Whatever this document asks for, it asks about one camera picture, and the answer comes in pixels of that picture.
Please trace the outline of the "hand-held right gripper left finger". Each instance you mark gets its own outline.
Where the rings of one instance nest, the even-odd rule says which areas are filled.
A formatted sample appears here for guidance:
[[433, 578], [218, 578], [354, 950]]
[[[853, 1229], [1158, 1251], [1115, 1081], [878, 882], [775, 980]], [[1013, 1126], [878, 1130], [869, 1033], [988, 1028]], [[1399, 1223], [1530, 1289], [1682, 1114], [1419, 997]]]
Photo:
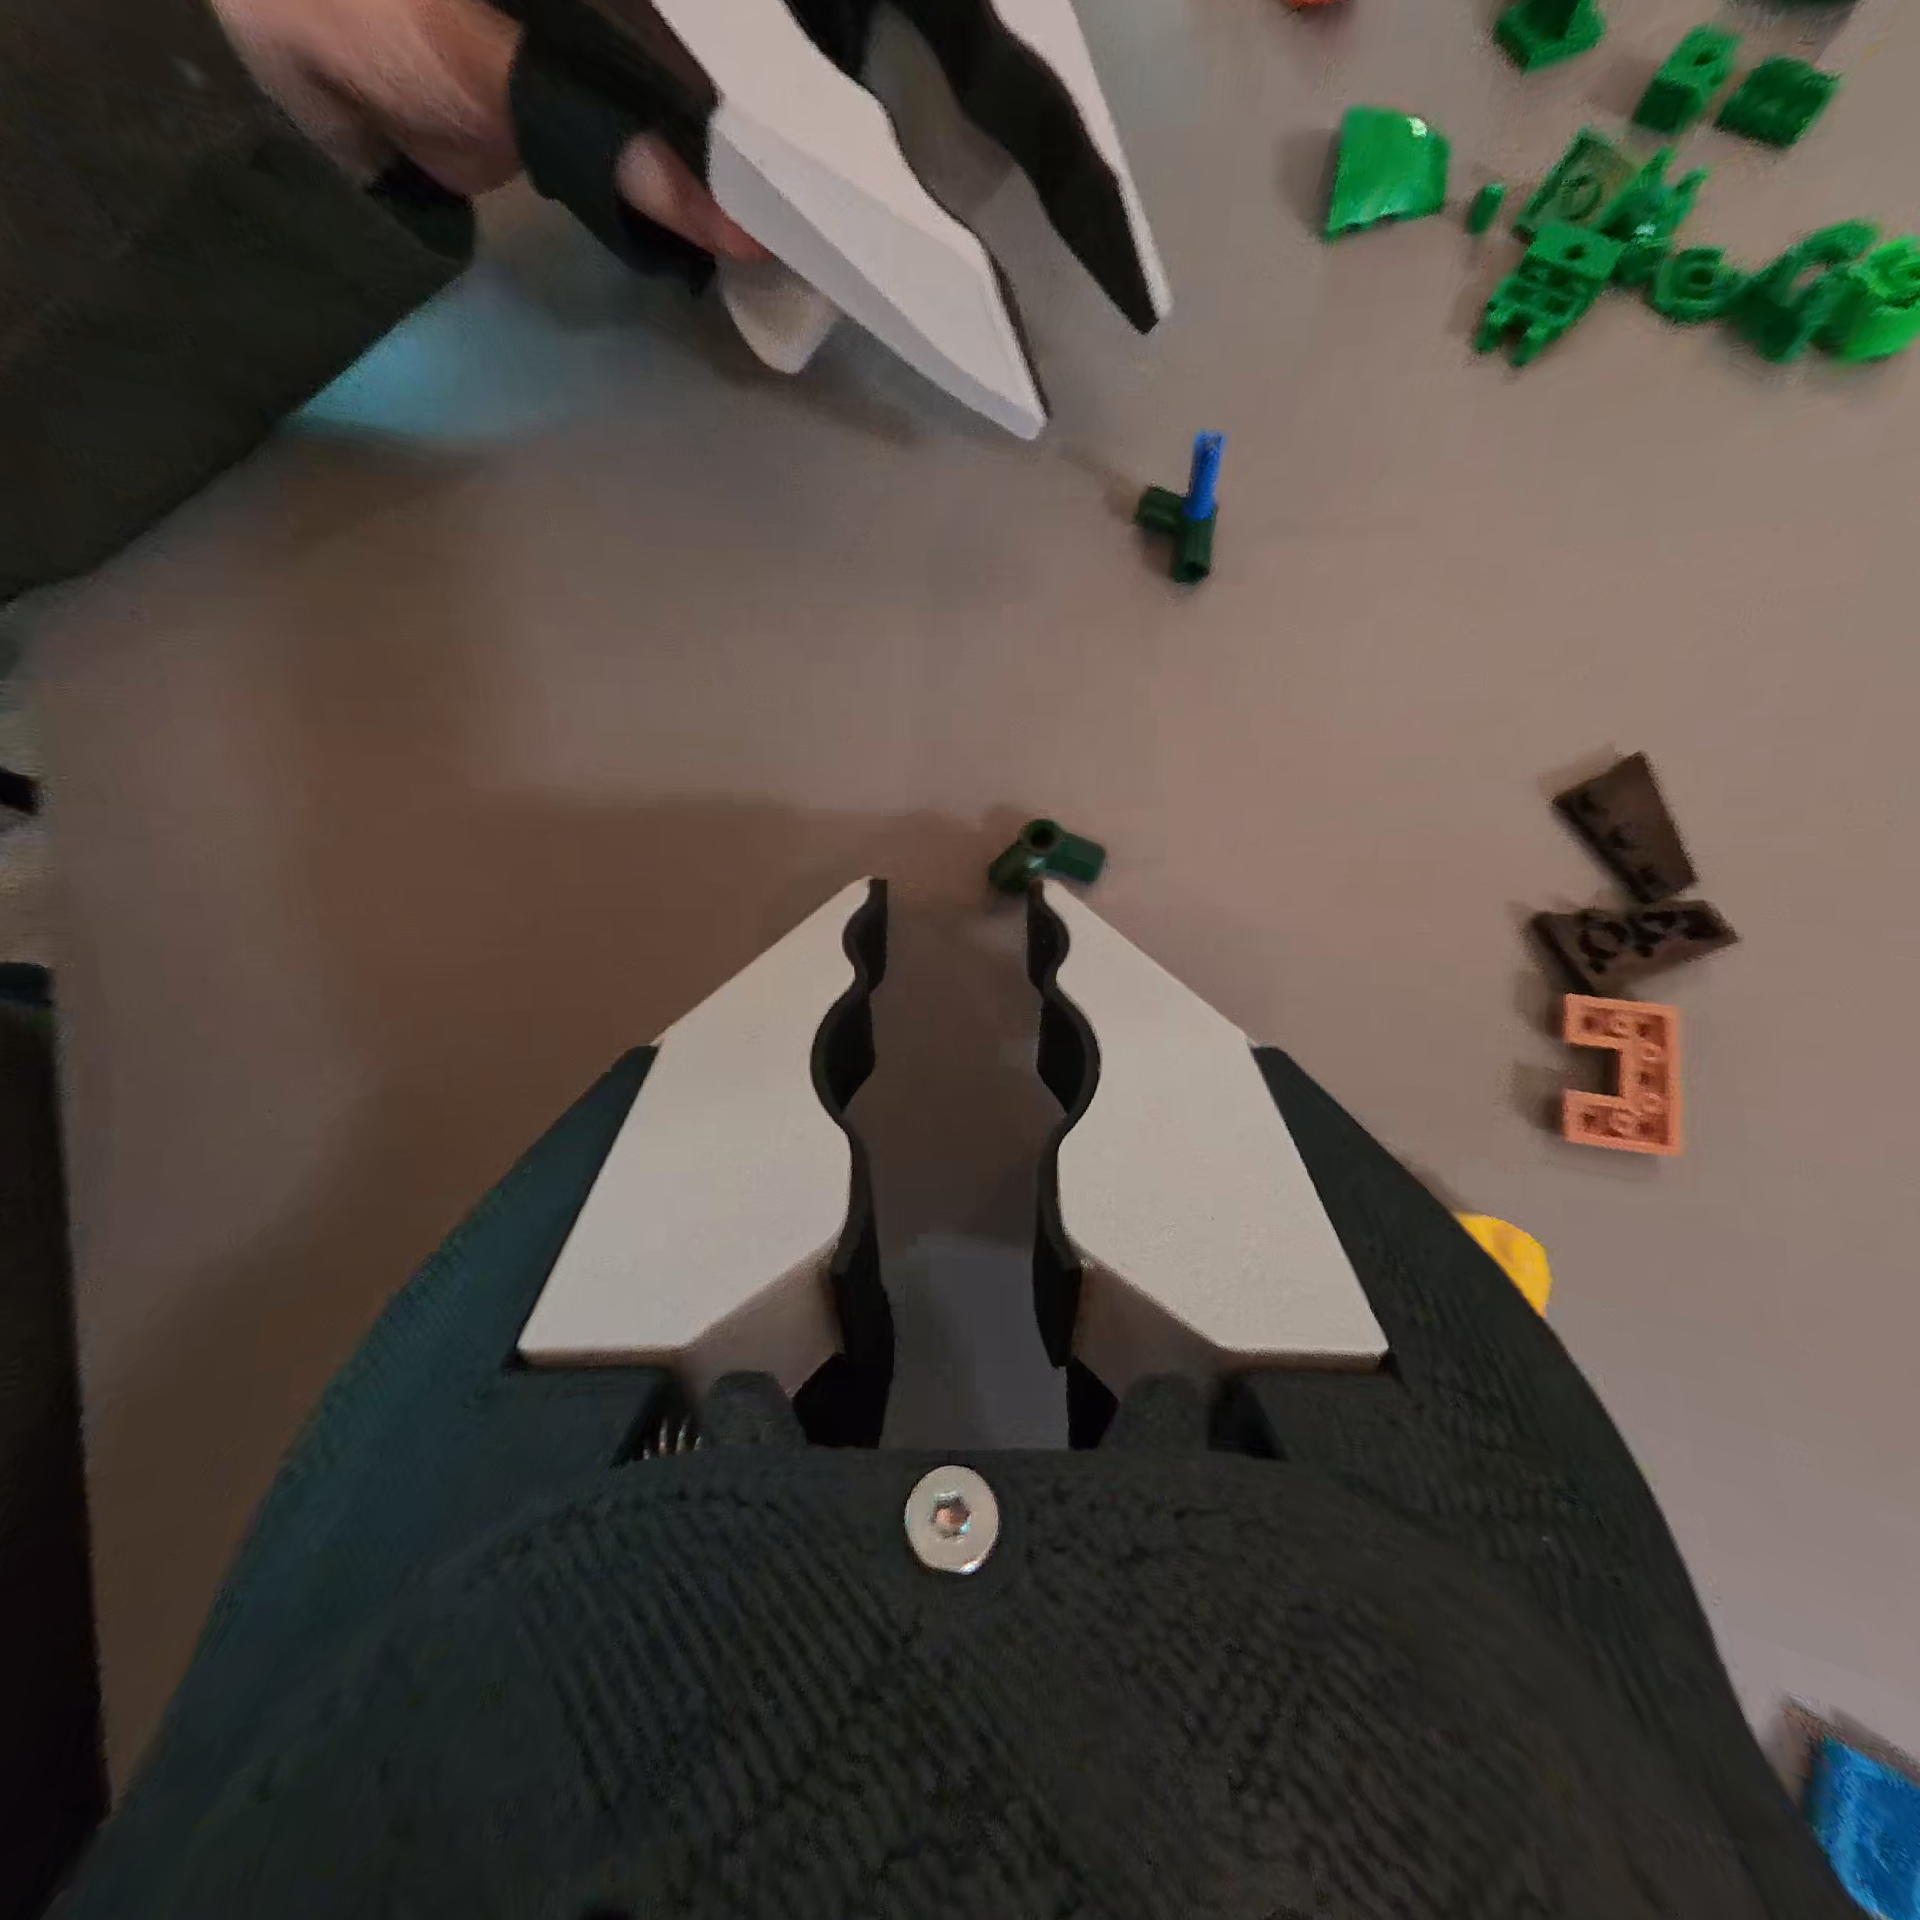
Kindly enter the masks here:
[[531, 1370], [646, 1365], [700, 1400], [770, 1376], [823, 1448], [878, 1448], [895, 1322], [869, 1151], [889, 886], [857, 877], [646, 1048], [517, 1332]]

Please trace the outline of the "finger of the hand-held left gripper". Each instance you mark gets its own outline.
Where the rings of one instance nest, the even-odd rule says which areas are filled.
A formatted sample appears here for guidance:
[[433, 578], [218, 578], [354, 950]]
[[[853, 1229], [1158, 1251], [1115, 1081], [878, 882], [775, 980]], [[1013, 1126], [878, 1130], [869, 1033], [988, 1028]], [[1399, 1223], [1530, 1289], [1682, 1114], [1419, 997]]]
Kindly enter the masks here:
[[1050, 232], [1140, 333], [1172, 312], [1169, 276], [1106, 91], [1068, 4], [898, 4], [965, 121], [1031, 182]]
[[938, 205], [862, 80], [862, 4], [658, 4], [712, 91], [707, 194], [764, 258], [721, 266], [751, 353], [799, 374], [857, 323], [959, 404], [1031, 444], [1046, 398], [1003, 278]]

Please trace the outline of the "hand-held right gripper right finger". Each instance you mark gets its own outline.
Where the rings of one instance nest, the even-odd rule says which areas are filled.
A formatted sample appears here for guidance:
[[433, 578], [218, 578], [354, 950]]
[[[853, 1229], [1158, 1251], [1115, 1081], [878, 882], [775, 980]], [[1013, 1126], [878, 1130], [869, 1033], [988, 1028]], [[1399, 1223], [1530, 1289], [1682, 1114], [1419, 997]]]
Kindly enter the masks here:
[[1095, 1448], [1155, 1379], [1209, 1407], [1251, 1376], [1381, 1373], [1387, 1332], [1256, 1042], [1050, 877], [1026, 886], [1023, 964], [1061, 1109], [1034, 1301], [1068, 1448]]

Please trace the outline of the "dark green connector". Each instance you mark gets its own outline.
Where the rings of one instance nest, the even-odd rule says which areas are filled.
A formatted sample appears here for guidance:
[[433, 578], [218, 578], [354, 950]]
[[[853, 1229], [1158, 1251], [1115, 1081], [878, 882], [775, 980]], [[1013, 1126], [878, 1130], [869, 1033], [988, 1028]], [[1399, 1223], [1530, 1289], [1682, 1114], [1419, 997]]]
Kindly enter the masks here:
[[1217, 515], [1190, 515], [1182, 492], [1146, 486], [1131, 509], [1139, 534], [1164, 546], [1169, 578], [1197, 588], [1214, 573]]
[[1065, 829], [1050, 819], [1031, 819], [1015, 838], [988, 864], [988, 886], [1000, 897], [1020, 897], [1038, 877], [1095, 885], [1107, 865], [1101, 841]]

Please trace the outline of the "person's left forearm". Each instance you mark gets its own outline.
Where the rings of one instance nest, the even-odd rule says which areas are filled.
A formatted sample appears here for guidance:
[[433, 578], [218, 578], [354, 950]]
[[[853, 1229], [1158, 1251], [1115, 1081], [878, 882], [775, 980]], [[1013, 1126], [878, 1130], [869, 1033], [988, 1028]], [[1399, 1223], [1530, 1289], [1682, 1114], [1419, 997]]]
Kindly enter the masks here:
[[4, 601], [116, 558], [474, 242], [411, 158], [324, 157], [209, 4], [7, 4]]

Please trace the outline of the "grey desk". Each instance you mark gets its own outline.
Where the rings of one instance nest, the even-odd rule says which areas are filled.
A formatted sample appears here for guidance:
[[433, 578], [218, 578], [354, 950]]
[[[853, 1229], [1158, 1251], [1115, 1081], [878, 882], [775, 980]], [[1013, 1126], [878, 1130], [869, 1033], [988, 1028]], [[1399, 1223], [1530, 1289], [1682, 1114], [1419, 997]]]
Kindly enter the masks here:
[[[1858, 1918], [1747, 1722], [1918, 1746], [1918, 350], [1766, 365], [1611, 296], [1468, 345], [1453, 223], [1325, 248], [1251, 4], [1092, 19], [1179, 284], [1037, 282], [1061, 437], [874, 348], [781, 383], [508, 194], [320, 410], [34, 610], [71, 928], [113, 1740], [75, 1918]], [[1214, 573], [1146, 486], [1221, 452]], [[1738, 946], [1639, 982], [1682, 1154], [1524, 923], [1627, 908], [1551, 798], [1645, 751]], [[1020, 810], [1275, 1046], [1378, 1379], [1229, 1437], [973, 1454], [1031, 1401], [1061, 1109]], [[857, 1099], [886, 1451], [564, 1469], [344, 1650], [189, 1603], [403, 1271], [601, 1070], [892, 882]], [[1456, 1214], [1549, 1248], [1540, 1317]]]

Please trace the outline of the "person's left hand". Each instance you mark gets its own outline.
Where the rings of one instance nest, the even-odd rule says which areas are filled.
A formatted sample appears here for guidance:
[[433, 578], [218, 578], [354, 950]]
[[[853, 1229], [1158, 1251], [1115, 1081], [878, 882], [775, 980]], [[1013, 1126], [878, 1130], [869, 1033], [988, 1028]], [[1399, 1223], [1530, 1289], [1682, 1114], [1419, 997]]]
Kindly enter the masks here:
[[[354, 187], [465, 270], [474, 205], [523, 173], [508, 74], [520, 31], [496, 4], [206, 4], [248, 80]], [[764, 254], [654, 139], [624, 194], [725, 258]]]

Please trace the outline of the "large green slope brick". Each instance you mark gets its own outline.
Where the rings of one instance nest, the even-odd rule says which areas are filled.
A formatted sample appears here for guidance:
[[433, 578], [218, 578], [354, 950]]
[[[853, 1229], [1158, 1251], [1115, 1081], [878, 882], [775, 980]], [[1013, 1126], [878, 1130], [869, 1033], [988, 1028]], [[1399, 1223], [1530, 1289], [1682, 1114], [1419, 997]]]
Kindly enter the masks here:
[[1438, 215], [1450, 197], [1453, 139], [1423, 113], [1351, 106], [1334, 139], [1322, 239]]

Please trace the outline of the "yellow round brick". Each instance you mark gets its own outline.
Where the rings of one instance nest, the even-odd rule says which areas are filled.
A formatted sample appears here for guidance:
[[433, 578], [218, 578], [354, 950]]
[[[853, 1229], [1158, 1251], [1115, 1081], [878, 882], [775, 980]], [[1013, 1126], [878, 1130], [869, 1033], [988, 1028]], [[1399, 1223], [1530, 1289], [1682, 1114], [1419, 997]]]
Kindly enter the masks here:
[[1546, 1317], [1551, 1302], [1549, 1248], [1533, 1235], [1501, 1217], [1456, 1214], [1456, 1224], [1477, 1241], [1524, 1302]]

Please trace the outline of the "brown angled plate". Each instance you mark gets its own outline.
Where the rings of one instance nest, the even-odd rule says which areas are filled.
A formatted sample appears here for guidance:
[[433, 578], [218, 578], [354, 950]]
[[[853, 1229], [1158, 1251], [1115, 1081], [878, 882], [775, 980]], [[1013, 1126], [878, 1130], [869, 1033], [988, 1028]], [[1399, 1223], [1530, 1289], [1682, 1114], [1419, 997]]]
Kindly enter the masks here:
[[1576, 1148], [1676, 1160], [1682, 1154], [1676, 1013], [1635, 997], [1563, 995], [1561, 1033], [1567, 1046], [1602, 1055], [1611, 1081], [1605, 1090], [1563, 1090], [1558, 1136]]

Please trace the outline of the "green hinged brick assembly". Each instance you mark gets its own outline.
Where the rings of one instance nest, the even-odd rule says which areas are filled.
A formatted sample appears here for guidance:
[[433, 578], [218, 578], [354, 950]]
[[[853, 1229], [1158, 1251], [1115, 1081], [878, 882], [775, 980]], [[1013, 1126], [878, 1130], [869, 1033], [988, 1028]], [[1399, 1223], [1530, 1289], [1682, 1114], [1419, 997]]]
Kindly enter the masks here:
[[1635, 152], [1584, 125], [1512, 218], [1521, 251], [1489, 293], [1474, 350], [1512, 369], [1555, 348], [1608, 290], [1648, 287], [1711, 179], [1672, 173], [1675, 146]]

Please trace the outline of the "dark brown wedge plate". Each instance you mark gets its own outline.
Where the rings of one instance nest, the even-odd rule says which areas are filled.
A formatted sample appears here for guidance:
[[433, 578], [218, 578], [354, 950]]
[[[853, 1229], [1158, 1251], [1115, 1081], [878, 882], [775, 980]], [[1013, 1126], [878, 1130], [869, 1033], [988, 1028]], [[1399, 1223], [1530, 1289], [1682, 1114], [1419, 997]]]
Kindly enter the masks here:
[[1705, 898], [1578, 911], [1536, 911], [1524, 923], [1569, 995], [1629, 997], [1658, 973], [1738, 946], [1733, 925]]
[[1551, 810], [1627, 898], [1658, 905], [1696, 886], [1699, 873], [1645, 751], [1561, 789]]

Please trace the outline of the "green cross hole brick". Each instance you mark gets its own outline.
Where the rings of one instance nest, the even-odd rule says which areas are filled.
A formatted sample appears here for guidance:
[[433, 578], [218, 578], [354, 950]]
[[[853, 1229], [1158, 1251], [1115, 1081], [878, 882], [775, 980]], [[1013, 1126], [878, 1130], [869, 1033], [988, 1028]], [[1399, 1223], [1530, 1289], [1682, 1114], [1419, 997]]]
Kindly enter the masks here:
[[1733, 74], [1739, 34], [1715, 23], [1690, 28], [1654, 68], [1629, 124], [1650, 136], [1687, 136]]

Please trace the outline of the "green studded brick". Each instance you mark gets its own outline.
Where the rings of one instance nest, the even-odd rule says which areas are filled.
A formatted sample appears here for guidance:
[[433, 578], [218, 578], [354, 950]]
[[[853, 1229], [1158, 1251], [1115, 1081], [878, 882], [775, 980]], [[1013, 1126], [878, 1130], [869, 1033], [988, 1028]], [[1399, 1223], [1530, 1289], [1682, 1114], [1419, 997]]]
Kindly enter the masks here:
[[1786, 152], [1823, 116], [1840, 88], [1840, 73], [1799, 58], [1766, 58], [1715, 109], [1715, 133]]

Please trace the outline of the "person's torso in dark sweater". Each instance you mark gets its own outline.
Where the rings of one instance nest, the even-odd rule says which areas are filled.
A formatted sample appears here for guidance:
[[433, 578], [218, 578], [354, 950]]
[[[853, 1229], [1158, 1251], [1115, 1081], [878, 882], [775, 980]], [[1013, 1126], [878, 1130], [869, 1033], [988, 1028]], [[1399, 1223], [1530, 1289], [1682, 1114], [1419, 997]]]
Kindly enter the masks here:
[[50, 973], [4, 964], [4, 1915], [107, 1813]]

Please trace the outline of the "blue ribbed plastic piece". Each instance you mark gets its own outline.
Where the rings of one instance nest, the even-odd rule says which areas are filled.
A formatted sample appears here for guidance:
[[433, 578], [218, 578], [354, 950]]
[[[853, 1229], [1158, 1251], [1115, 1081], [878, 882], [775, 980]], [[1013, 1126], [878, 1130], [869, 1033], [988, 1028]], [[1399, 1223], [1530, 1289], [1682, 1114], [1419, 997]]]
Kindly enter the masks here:
[[1799, 1698], [1786, 1729], [1802, 1818], [1844, 1894], [1871, 1918], [1918, 1918], [1918, 1756]]

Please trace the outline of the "green stepped bracket brick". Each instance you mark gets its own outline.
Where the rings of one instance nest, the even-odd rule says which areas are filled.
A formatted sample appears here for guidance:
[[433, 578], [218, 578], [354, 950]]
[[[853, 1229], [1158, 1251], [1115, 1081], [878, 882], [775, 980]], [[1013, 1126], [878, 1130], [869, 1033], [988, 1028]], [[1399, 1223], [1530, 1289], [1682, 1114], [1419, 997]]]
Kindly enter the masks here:
[[1494, 41], [1521, 74], [1578, 61], [1597, 50], [1605, 34], [1599, 4], [1509, 4], [1494, 22]]

